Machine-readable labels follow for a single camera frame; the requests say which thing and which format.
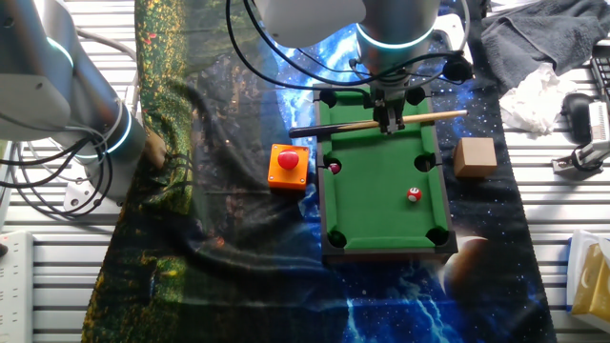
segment galaxy print tablecloth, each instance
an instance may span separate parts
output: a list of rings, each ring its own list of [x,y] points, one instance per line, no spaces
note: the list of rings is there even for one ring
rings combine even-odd
[[[499,118],[498,91],[478,40],[477,80],[432,84],[460,253],[431,262],[320,263],[314,185],[301,199],[270,194],[273,143],[314,122],[310,92],[277,90],[245,70],[224,25],[224,1],[136,0],[146,125],[166,141],[163,171],[141,161],[91,298],[87,342],[555,342],[547,301]],[[477,16],[478,10],[473,7]],[[314,80],[274,58],[239,4],[247,57],[266,74]],[[354,28],[306,49],[331,68],[356,56]],[[442,50],[437,40],[432,50]],[[295,50],[300,65],[332,73]],[[432,73],[440,64],[421,66]],[[498,171],[458,181],[460,137],[493,137]],[[315,148],[312,139],[292,142]]]

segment pool cue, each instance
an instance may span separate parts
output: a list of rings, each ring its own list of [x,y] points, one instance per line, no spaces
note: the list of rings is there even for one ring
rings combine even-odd
[[[402,117],[402,121],[404,124],[412,124],[442,119],[450,119],[467,114],[467,110],[461,110],[417,115],[405,115]],[[365,120],[346,124],[320,125],[307,128],[291,128],[288,131],[288,136],[294,139],[302,137],[329,135],[340,132],[374,129],[378,127],[379,123],[377,123],[375,120]]]

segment white tissue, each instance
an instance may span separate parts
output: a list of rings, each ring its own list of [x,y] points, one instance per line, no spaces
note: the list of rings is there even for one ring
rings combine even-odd
[[[549,134],[559,118],[563,98],[575,91],[576,83],[559,80],[553,66],[542,63],[499,100],[502,122],[514,128]]]

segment green felt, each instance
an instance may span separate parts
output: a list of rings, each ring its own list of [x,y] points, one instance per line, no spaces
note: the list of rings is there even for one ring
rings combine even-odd
[[[320,104],[320,124],[370,120],[372,110],[355,101],[359,95],[338,94],[332,109]],[[427,113],[424,101],[407,106],[405,115]],[[448,231],[444,195],[437,167],[419,171],[415,160],[436,151],[434,126],[409,124],[385,135],[379,130],[333,134],[321,144],[325,158],[337,159],[341,172],[324,171],[324,206],[328,232],[339,231],[350,249],[433,248],[431,229]],[[421,200],[407,191],[417,187]]]

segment billiard ball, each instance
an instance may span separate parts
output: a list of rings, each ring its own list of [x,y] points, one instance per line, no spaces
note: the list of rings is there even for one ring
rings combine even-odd
[[[419,201],[419,199],[421,199],[421,191],[419,190],[419,188],[417,188],[417,187],[411,188],[407,192],[407,199],[409,199],[409,201],[411,201],[411,202]]]
[[[341,172],[341,166],[338,163],[331,163],[328,165],[328,170],[333,173],[333,175],[337,175]]]

